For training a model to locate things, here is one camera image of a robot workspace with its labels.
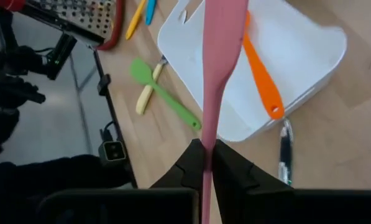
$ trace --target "green spatula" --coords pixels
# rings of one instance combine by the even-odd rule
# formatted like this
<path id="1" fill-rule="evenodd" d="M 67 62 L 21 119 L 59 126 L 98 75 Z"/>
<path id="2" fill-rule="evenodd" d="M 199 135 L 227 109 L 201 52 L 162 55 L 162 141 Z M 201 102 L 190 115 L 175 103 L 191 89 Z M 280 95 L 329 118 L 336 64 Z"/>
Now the green spatula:
<path id="1" fill-rule="evenodd" d="M 150 67 L 141 59 L 133 60 L 130 67 L 130 73 L 142 85 L 150 85 L 166 103 L 177 112 L 180 118 L 195 130 L 201 129 L 202 125 L 198 118 L 193 115 L 179 102 L 174 100 L 162 87 L 160 87 L 152 78 L 152 71 Z"/>

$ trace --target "yellow utensil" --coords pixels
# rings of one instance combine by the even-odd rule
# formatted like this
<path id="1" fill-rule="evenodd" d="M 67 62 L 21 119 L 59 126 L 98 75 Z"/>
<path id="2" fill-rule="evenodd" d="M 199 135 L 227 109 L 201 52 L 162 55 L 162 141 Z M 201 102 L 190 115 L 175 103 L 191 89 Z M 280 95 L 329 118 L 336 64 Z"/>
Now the yellow utensil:
<path id="1" fill-rule="evenodd" d="M 141 12 L 144 9 L 144 6 L 145 6 L 146 1 L 147 0 L 142 0 L 141 3 L 138 5 L 138 8 L 137 8 L 137 10 L 134 13 L 133 18 L 130 21 L 129 28 L 127 29 L 126 40 L 130 39 L 131 35 L 134 33 L 135 28 L 137 27 L 137 24 L 140 21 Z"/>
<path id="2" fill-rule="evenodd" d="M 165 56 L 163 55 L 152 73 L 152 77 L 155 82 L 158 80 L 160 72 L 162 71 L 162 68 L 166 63 L 167 63 L 167 60 Z M 153 91 L 153 88 L 150 85 L 146 85 L 144 89 L 142 90 L 141 95 L 138 98 L 137 104 L 135 106 L 135 112 L 137 112 L 137 114 L 139 115 L 144 114 L 145 108 L 147 107 L 152 91 Z"/>

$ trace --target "blue utensil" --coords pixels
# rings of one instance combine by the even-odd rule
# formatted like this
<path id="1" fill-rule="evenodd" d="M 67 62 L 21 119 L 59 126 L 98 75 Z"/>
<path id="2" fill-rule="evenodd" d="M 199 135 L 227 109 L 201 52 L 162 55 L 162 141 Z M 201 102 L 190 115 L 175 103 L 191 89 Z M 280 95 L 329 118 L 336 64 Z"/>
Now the blue utensil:
<path id="1" fill-rule="evenodd" d="M 147 5 L 147 17 L 145 18 L 145 23 L 149 26 L 152 22 L 153 14 L 155 12 L 156 0 L 148 0 Z"/>

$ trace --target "pen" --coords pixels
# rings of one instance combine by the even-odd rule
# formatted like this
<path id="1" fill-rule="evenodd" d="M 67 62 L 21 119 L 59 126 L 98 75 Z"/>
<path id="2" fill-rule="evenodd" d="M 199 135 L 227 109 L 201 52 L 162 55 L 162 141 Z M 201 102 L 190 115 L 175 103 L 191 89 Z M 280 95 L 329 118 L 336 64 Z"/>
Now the pen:
<path id="1" fill-rule="evenodd" d="M 131 35 L 134 33 L 135 28 L 137 27 L 138 21 L 141 18 L 141 12 L 144 9 L 145 2 L 147 0 L 141 0 L 141 3 L 138 5 L 137 10 L 134 13 L 133 18 L 130 21 L 129 28 L 127 29 L 126 32 L 126 40 L 130 39 Z"/>
<path id="2" fill-rule="evenodd" d="M 156 0 L 148 0 L 147 16 L 146 16 L 146 19 L 145 19 L 145 23 L 148 26 L 152 22 L 153 14 L 155 12 L 155 5 L 156 5 Z"/>
<path id="3" fill-rule="evenodd" d="M 283 127 L 280 131 L 280 159 L 279 179 L 287 185 L 291 185 L 291 159 L 293 150 L 293 130 L 289 119 L 283 120 Z"/>

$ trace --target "yellow spatula handle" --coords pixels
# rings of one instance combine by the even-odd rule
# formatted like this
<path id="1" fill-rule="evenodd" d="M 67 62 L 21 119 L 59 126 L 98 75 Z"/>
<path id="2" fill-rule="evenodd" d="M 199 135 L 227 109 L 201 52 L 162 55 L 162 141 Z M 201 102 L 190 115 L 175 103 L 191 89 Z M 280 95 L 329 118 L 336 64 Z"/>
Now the yellow spatula handle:
<path id="1" fill-rule="evenodd" d="M 153 70 L 152 77 L 155 82 L 158 80 L 160 72 L 162 71 L 163 65 L 158 63 Z M 146 85 L 141 92 L 140 97 L 138 98 L 137 104 L 135 106 L 135 112 L 139 115 L 143 115 L 145 108 L 147 107 L 149 98 L 152 94 L 153 88 L 150 85 Z"/>

